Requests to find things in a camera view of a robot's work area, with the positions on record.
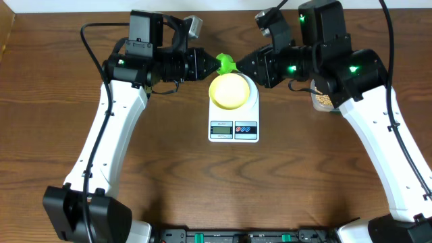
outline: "white kitchen scale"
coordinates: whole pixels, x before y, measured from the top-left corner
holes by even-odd
[[[210,99],[209,140],[211,142],[258,142],[259,140],[259,94],[255,83],[244,74],[240,75],[249,86],[247,101],[237,109],[222,109]]]

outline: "green light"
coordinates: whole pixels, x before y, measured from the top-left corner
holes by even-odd
[[[297,67],[296,66],[288,67],[288,71],[289,72],[295,72],[295,71],[297,71]]]
[[[354,67],[354,66],[350,67],[351,72],[355,72],[355,71],[357,71],[357,69],[358,69],[358,67]]]

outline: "wooden table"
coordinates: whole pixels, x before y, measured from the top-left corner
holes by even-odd
[[[239,60],[271,41],[261,36],[256,13],[171,14],[204,20],[192,46]],[[399,104],[432,161],[432,10],[391,14]],[[296,11],[284,15],[301,43]],[[0,65],[0,242],[58,241],[42,197],[48,185],[62,185],[78,158],[101,85],[78,31],[85,22],[128,18],[129,13],[17,15]],[[345,18],[354,48],[374,49],[387,63],[382,12],[348,10]],[[124,27],[93,28],[87,37],[102,61],[127,35]],[[287,229],[388,213],[381,182],[348,122],[315,111],[310,96],[290,92],[286,81],[259,87],[258,143],[209,142],[207,91],[214,77],[185,83],[177,94],[153,96],[138,120],[119,194],[135,219],[190,228]]]

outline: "yellow plate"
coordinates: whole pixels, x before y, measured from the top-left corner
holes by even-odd
[[[210,84],[209,96],[221,109],[232,110],[244,105],[249,99],[249,85],[237,74],[218,76]]]

